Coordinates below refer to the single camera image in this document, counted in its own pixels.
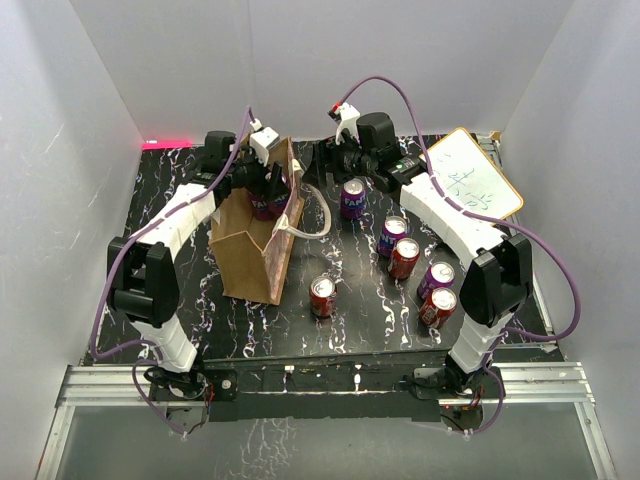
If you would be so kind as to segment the purple fanta can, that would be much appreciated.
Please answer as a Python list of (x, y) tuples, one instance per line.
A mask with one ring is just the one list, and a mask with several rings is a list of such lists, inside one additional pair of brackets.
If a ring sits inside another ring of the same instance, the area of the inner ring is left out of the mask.
[(366, 206), (364, 183), (354, 178), (345, 182), (341, 190), (340, 212), (343, 217), (355, 220), (362, 216)]
[(273, 214), (269, 209), (268, 202), (263, 196), (247, 192), (248, 199), (251, 204), (253, 216), (259, 221), (270, 221), (273, 219)]
[(417, 287), (417, 294), (425, 300), (432, 290), (450, 288), (454, 284), (455, 270), (447, 262), (439, 261), (430, 265)]
[(408, 224), (400, 216), (392, 215), (385, 218), (378, 239), (377, 251), (388, 258), (398, 240), (407, 236)]
[(268, 200), (268, 210), (273, 218), (279, 217), (284, 212), (290, 195), (291, 190), (288, 187), (282, 187)]

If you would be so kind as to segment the brown canvas tote bag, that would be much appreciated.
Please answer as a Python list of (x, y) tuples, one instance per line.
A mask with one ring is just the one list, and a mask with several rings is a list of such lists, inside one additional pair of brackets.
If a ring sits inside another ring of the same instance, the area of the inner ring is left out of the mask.
[(227, 297), (279, 305), (294, 245), (294, 235), (278, 229), (284, 219), (296, 227), (304, 199), (300, 194), (300, 165), (289, 137), (270, 153), (269, 161), (283, 167), (291, 188), (284, 211), (272, 220), (254, 216), (249, 191), (237, 188), (222, 201), (211, 220), (209, 248), (217, 263)]

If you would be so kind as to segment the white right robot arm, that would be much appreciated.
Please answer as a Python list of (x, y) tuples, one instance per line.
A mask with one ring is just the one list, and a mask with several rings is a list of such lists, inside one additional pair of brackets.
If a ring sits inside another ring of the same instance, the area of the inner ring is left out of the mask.
[(466, 397), (482, 382), (489, 351), (510, 317), (531, 296), (532, 248), (522, 234), (509, 236), (494, 220), (472, 218), (453, 204), (437, 177), (428, 154), (403, 154), (388, 114), (360, 114), (348, 104), (329, 116), (335, 133), (313, 146), (305, 182), (324, 188), (326, 177), (344, 183), (366, 177), (382, 193), (426, 223), (453, 251), (466, 271), (459, 299), (463, 324), (446, 357), (447, 388)]

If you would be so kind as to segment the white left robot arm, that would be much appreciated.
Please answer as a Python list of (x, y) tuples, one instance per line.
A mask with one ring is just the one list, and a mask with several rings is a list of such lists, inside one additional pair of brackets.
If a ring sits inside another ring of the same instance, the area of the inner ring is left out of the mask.
[(116, 237), (108, 246), (106, 305), (125, 315), (142, 343), (155, 349), (159, 366), (173, 372), (172, 387), (186, 399), (204, 392), (207, 376), (193, 366), (197, 349), (177, 315), (174, 260), (233, 191), (246, 189), (267, 200), (286, 192), (282, 168), (271, 164), (280, 142), (270, 127), (245, 141), (228, 131), (208, 132), (200, 158), (165, 207), (129, 238)]

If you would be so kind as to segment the purple Fanta can back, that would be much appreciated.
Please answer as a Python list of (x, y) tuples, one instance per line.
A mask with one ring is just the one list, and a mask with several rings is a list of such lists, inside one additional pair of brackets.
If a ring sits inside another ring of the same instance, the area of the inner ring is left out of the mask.
[(343, 217), (355, 220), (362, 216), (366, 206), (364, 183), (354, 178), (345, 182), (341, 190), (340, 212)]

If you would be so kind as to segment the red cola can front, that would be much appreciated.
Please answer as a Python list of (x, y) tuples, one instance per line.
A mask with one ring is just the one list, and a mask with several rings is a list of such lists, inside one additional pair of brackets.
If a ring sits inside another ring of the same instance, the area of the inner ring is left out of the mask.
[(328, 276), (316, 277), (309, 287), (310, 308), (318, 318), (330, 317), (335, 311), (337, 288)]

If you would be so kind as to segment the red cola can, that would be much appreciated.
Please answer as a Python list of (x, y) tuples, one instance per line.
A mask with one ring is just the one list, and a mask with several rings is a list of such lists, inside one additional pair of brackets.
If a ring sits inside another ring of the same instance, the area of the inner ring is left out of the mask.
[(330, 317), (335, 311), (337, 288), (328, 276), (316, 277), (309, 287), (310, 308), (318, 318)]
[(429, 328), (440, 329), (454, 313), (457, 303), (456, 294), (449, 288), (430, 290), (419, 311), (419, 319)]
[(399, 239), (392, 250), (387, 265), (389, 275), (395, 280), (408, 279), (420, 257), (420, 246), (412, 238)]

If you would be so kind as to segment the red cola can centre right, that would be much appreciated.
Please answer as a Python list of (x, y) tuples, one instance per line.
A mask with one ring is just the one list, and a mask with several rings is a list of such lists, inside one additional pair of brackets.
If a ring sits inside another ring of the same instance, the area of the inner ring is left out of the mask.
[(395, 280), (408, 279), (420, 257), (420, 246), (412, 238), (399, 239), (392, 250), (387, 265), (389, 275)]

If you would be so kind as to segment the yellow framed whiteboard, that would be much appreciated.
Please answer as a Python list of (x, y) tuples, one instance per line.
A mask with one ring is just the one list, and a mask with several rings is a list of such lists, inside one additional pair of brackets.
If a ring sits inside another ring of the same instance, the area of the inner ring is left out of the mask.
[(523, 207), (521, 195), (465, 128), (438, 140), (428, 154), (440, 187), (466, 210), (506, 219)]

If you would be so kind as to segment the red cola can far right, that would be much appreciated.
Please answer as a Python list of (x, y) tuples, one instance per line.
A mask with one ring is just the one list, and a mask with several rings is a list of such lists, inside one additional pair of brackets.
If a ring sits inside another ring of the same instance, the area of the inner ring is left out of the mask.
[(419, 311), (419, 319), (429, 328), (440, 329), (454, 313), (457, 303), (456, 294), (449, 288), (430, 290)]

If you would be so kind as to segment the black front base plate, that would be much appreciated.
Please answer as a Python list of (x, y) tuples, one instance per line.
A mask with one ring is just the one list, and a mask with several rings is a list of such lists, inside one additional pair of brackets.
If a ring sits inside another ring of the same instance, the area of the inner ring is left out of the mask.
[(151, 397), (203, 407), (209, 422), (261, 418), (408, 418), (437, 422), (449, 406), (504, 397), (498, 368), (464, 374), (442, 351), (197, 361), (192, 373), (148, 367)]

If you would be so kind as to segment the aluminium rail frame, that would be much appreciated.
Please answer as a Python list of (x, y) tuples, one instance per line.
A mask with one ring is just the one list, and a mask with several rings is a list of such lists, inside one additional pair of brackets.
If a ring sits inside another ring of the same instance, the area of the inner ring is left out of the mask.
[[(440, 334), (418, 325), (415, 282), (394, 283), (376, 251), (397, 205), (374, 189), (359, 220), (333, 219), (320, 241), (296, 240), (282, 301), (227, 298), (200, 227), (178, 257), (178, 313), (206, 361), (445, 351), (460, 320)], [(316, 317), (309, 287), (334, 280), (334, 313)], [(408, 418), (261, 418), (215, 423), (194, 403), (151, 408), (144, 352), (85, 357), (64, 378), (40, 473), (51, 479), (612, 479), (581, 365), (554, 344), (500, 348), (506, 397), (476, 417), (491, 428), (458, 433), (453, 406), (437, 423)]]

